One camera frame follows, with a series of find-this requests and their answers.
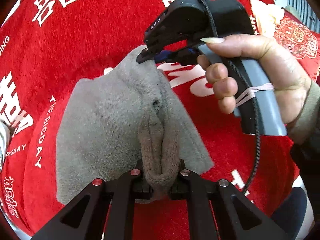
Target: metal screw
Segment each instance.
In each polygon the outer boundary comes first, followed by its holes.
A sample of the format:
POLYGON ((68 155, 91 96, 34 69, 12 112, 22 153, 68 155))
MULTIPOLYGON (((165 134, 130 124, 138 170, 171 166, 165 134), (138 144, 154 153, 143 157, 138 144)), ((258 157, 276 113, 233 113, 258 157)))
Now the metal screw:
POLYGON ((180 174, 182 176, 189 176, 190 175, 190 171, 189 170, 182 170, 182 171, 180 171, 180 174))
POLYGON ((102 184, 102 179, 94 179, 92 184, 95 186, 100 186, 102 184))
POLYGON ((229 185, 229 182, 226 179, 221 179, 221 180, 219 180, 219 185, 221 187, 226 187, 229 185))
POLYGON ((131 174, 132 176, 137 176, 137 175, 139 175, 140 173, 141 173, 141 171, 138 170, 138 169, 133 169, 133 170, 130 171, 130 174, 131 174))

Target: gray handle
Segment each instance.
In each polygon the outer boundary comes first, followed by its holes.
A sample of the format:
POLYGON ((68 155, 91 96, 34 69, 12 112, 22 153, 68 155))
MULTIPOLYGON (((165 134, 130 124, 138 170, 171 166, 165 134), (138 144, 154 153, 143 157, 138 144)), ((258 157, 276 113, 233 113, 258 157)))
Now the gray handle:
MULTIPOLYGON (((202 52, 209 59, 211 64, 214 63, 223 63, 223 60, 219 55, 213 53, 207 45, 200 45, 198 47, 199 51, 202 52)), ((269 78, 266 73, 263 71, 259 62, 252 58, 241 58, 241 63, 243 65, 244 71, 246 72, 252 86, 261 86, 266 83, 269 83, 269 78)), ((239 77, 234 73, 231 74, 233 78, 239 83, 239 77)), ((276 96, 272 90, 267 91, 258 91, 255 93, 256 99, 259 107, 259 116, 260 121, 260 134, 264 135, 287 135, 287 130, 285 125, 282 122, 280 110, 278 103, 276 101, 276 96)), ((252 116, 247 116, 248 111, 245 110, 245 107, 239 106, 234 110, 234 115, 236 117, 241 117, 241 122, 247 122, 246 124, 242 123, 242 128, 245 133, 253 134, 252 127, 254 123, 254 118, 252 116)))

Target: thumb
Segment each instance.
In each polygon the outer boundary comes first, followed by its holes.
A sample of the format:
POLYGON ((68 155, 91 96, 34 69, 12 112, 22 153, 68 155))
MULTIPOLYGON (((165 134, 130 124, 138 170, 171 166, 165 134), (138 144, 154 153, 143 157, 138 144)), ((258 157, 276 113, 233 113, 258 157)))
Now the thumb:
POLYGON ((259 60, 274 87, 284 89, 308 78, 298 61, 275 39, 236 34, 221 38, 204 38, 209 49, 222 57, 251 57, 259 60))

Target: black cable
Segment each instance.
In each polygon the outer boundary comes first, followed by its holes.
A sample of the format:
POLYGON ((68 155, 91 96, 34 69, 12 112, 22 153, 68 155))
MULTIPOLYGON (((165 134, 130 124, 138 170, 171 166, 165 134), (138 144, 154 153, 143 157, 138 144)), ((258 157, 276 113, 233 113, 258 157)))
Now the black cable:
MULTIPOLYGON (((207 15, 209 17, 210 26, 212 28, 213 36, 218 37, 217 28, 213 20, 212 13, 206 3, 205 0, 198 0, 203 5, 207 12, 207 15)), ((243 76, 243 74, 239 71, 239 69, 236 67, 236 65, 231 61, 227 60, 227 63, 229 67, 239 76, 241 82, 245 85, 246 88, 251 87, 249 82, 246 80, 246 78, 243 76)), ((245 194, 247 192, 247 189, 249 188, 254 176, 257 173, 259 161, 260 161, 260 147, 261 147, 261 141, 260 141, 260 128, 259 128, 259 114, 258 114, 258 102, 256 98, 251 98, 252 106, 253 106, 253 112, 254 112, 254 128, 256 133, 256 155, 254 158, 254 164, 253 168, 251 170, 250 176, 247 180, 247 183, 245 184, 244 188, 242 189, 242 193, 245 194)))

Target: long fingernail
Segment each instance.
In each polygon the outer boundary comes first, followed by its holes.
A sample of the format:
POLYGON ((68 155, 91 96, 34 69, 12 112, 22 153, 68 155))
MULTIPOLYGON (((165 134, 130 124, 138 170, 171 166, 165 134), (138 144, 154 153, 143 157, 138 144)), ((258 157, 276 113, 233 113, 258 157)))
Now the long fingernail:
POLYGON ((225 41, 224 38, 202 38, 200 40, 209 44, 222 43, 225 41))

